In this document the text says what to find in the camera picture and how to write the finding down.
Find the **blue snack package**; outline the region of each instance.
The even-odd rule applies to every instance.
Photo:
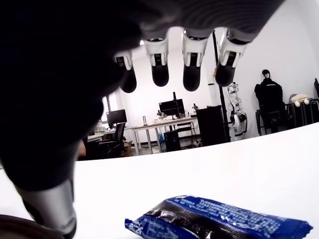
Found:
[[[254,213],[194,196],[165,199],[125,227],[144,239],[302,239],[305,221]]]

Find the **robot fingertip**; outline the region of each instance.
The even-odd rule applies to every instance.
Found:
[[[166,86],[169,80],[168,66],[152,66],[152,76],[155,85]]]

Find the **white robot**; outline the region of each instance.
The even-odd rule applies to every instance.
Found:
[[[247,132],[247,115],[240,107],[241,99],[237,95],[237,86],[235,83],[227,86],[227,97],[232,107],[230,121],[233,123],[235,141],[244,139]]]

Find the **chair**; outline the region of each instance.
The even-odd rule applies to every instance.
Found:
[[[87,144],[87,156],[84,160],[116,158],[122,156],[125,150],[123,143],[125,123],[119,123],[116,126],[113,141],[108,139],[90,142]]]

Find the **white table surface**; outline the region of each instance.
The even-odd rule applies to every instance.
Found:
[[[75,239],[138,239],[124,227],[163,199],[193,194],[308,221],[319,238],[319,123],[210,147],[81,161],[75,167]],[[0,170],[0,214],[30,219]]]

